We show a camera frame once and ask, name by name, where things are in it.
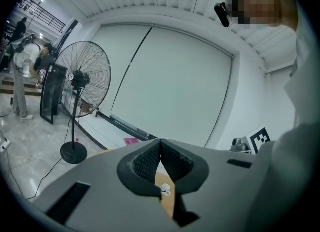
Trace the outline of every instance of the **power outlet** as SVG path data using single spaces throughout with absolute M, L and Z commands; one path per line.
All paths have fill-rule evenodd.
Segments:
M 4 140 L 4 142 L 2 142 L 1 146 L 0 146 L 0 153 L 4 152 L 5 149 L 7 149 L 10 145 L 11 141 L 6 139 Z

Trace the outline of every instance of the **pink object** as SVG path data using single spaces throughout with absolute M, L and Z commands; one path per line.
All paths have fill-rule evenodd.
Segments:
M 127 146 L 139 143 L 137 138 L 124 138 L 124 142 Z

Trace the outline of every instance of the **standing fan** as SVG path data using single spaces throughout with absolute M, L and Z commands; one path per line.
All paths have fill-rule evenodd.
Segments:
M 60 110 L 72 118 L 72 141 L 61 147 L 61 156 L 68 163 L 78 164 L 87 158 L 87 149 L 75 142 L 75 120 L 96 110 L 104 100 L 111 81 L 108 56 L 97 44 L 80 41 L 68 46 L 56 60 L 67 69 Z

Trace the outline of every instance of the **person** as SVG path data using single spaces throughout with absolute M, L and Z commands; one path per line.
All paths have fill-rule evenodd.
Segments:
M 20 22 L 17 23 L 16 28 L 11 37 L 11 42 L 21 39 L 24 36 L 27 30 L 26 21 L 27 21 L 27 18 L 24 17 Z
M 297 33 L 297 57 L 290 76 L 318 47 L 313 28 L 297 0 L 226 0 L 228 15 L 239 24 L 277 27 L 285 25 Z
M 40 56 L 37 58 L 33 68 L 35 72 L 39 75 L 40 80 L 36 83 L 36 90 L 41 92 L 42 91 L 42 83 L 45 80 L 48 63 L 42 62 L 43 58 L 45 58 L 48 54 L 51 54 L 53 51 L 53 46 L 51 43 L 47 43 L 43 46 L 43 49 L 40 52 Z
M 285 25 L 297 36 L 291 79 L 284 87 L 295 107 L 295 122 L 291 131 L 263 145 L 272 148 L 270 164 L 264 187 L 255 197 L 247 222 L 248 230 L 258 231 L 267 227 L 262 217 L 268 217 L 272 224 L 297 203 L 317 167 L 320 154 L 319 42 L 297 0 L 226 0 L 226 7 L 227 15 L 235 23 L 256 28 Z
M 33 36 L 29 44 L 23 46 L 22 52 L 15 52 L 13 55 L 11 70 L 14 80 L 14 98 L 13 98 L 13 115 L 20 116 L 23 120 L 32 119 L 34 116 L 28 113 L 27 102 L 24 96 L 25 85 L 24 85 L 24 73 L 23 67 L 26 63 L 29 63 L 30 74 L 40 81 L 40 77 L 34 69 L 36 59 L 40 55 L 40 47 L 34 43 L 36 37 Z

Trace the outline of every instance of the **staircase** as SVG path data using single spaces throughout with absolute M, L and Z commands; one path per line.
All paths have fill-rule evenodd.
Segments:
M 41 92 L 36 90 L 36 83 L 35 79 L 25 79 L 24 80 L 24 87 L 25 87 L 25 95 L 32 95 L 32 96 L 41 96 Z M 2 80 L 0 86 L 0 93 L 3 94 L 13 94 L 14 93 L 14 85 L 15 82 L 11 77 L 5 77 Z

